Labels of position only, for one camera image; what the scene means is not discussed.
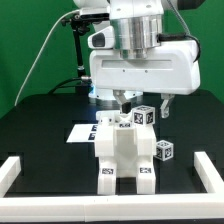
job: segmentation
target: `white block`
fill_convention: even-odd
[[[194,166],[208,193],[224,193],[224,182],[205,152],[195,152]]]
[[[99,164],[97,193],[99,195],[115,195],[117,164],[105,158],[99,158]]]
[[[135,141],[137,144],[138,156],[153,156],[156,154],[156,136],[153,126],[138,126],[135,129]]]
[[[114,156],[113,126],[98,126],[95,136],[95,156]]]
[[[85,221],[119,221],[117,196],[98,196],[85,204]]]
[[[156,176],[152,163],[140,163],[136,175],[137,194],[155,194]]]
[[[0,198],[0,222],[223,219],[223,211],[224,194]]]
[[[9,157],[0,168],[0,198],[4,197],[21,171],[20,158]]]
[[[117,177],[136,177],[137,146],[133,126],[115,126],[115,160],[117,162]]]
[[[102,124],[102,118],[108,117],[111,124],[115,123],[115,117],[120,114],[119,110],[102,110],[96,112],[96,120]]]
[[[173,158],[174,145],[171,142],[161,140],[157,142],[155,158],[162,161]]]

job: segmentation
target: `black table surface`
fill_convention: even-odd
[[[174,158],[154,159],[156,194],[205,193],[194,169],[194,152],[205,151],[224,176],[224,105],[210,92],[176,96],[161,119],[160,95],[145,94],[136,105],[156,107],[157,140],[174,143]],[[99,110],[87,95],[33,95],[0,120],[0,165],[20,156],[22,172],[6,197],[97,195],[98,159],[93,143],[67,144],[74,124],[96,123]],[[117,180],[118,195],[136,194],[134,178]],[[224,223],[224,220],[134,221],[128,223]]]

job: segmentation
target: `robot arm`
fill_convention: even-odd
[[[204,2],[170,0],[181,9],[196,8]],[[100,89],[161,93],[164,101],[175,94],[190,94],[200,85],[199,66],[194,40],[160,41],[162,16],[169,0],[98,0],[82,2],[80,15],[109,13],[110,26],[88,39],[94,51],[90,56],[93,84]],[[116,96],[123,99],[123,94]],[[168,103],[162,105],[162,114]]]

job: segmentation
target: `black cable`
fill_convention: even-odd
[[[188,39],[194,40],[197,44],[197,47],[198,47],[198,53],[197,53],[197,56],[194,60],[194,62],[195,62],[201,56],[201,44],[196,37],[194,37],[192,35],[189,35],[189,34],[186,34],[186,33],[177,33],[177,34],[163,34],[163,33],[161,33],[161,34],[158,35],[158,41],[159,42],[181,41],[181,40],[188,40]]]
[[[73,85],[73,86],[60,86],[58,87],[58,89],[66,89],[66,88],[75,88],[77,85]]]
[[[61,83],[59,83],[58,85],[56,85],[52,90],[50,90],[48,92],[48,94],[53,94],[57,89],[61,88],[63,85],[70,83],[70,82],[75,82],[75,81],[81,81],[81,78],[71,78],[71,79],[67,79]]]

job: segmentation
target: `white wooden frame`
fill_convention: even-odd
[[[195,168],[209,193],[1,198],[0,222],[224,218],[224,183],[206,153],[195,153]]]

